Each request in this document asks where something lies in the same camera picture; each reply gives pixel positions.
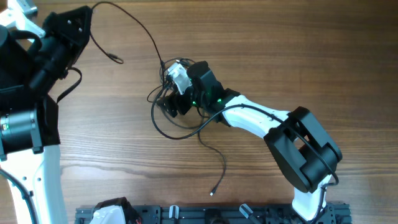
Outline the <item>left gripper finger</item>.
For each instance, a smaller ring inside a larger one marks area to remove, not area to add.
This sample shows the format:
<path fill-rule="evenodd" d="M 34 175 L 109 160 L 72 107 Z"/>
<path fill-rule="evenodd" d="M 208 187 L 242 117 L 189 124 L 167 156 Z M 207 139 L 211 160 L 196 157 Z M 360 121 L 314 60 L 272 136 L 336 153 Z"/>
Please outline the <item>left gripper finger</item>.
<path fill-rule="evenodd" d="M 74 34 L 73 26 L 68 23 L 72 17 L 71 11 L 59 14 L 51 12 L 45 18 L 42 28 L 46 34 Z"/>
<path fill-rule="evenodd" d="M 55 34 L 62 39 L 74 56 L 80 56 L 89 41 L 91 29 L 92 10 L 88 6 L 82 6 L 71 10 L 73 17 L 68 23 L 73 26 L 74 34 Z"/>

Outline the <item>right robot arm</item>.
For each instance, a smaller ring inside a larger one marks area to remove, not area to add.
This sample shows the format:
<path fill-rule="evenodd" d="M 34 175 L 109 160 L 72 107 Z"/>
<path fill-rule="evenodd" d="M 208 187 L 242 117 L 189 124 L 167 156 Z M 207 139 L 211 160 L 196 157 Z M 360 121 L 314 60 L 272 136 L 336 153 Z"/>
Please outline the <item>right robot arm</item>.
<path fill-rule="evenodd" d="M 210 122 L 240 128 L 263 140 L 280 171 L 294 187 L 293 220 L 316 223 L 326 212 L 326 191 L 339 184 L 336 174 L 343 155 L 316 117 L 299 106 L 293 111 L 268 108 L 224 88 L 206 61 L 176 58 L 160 63 L 162 89 L 152 106 L 172 119 L 196 108 L 201 123 L 191 127 L 199 136 Z"/>

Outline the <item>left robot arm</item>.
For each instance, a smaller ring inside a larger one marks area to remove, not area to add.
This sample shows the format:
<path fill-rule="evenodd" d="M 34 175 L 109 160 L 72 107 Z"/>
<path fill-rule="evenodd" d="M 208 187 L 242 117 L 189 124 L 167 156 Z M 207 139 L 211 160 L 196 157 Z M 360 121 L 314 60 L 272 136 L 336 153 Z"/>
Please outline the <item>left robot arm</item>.
<path fill-rule="evenodd" d="M 92 10 L 49 14 L 43 32 L 1 26 L 1 174 L 19 223 L 66 223 L 60 183 L 58 104 L 49 92 L 75 69 Z"/>

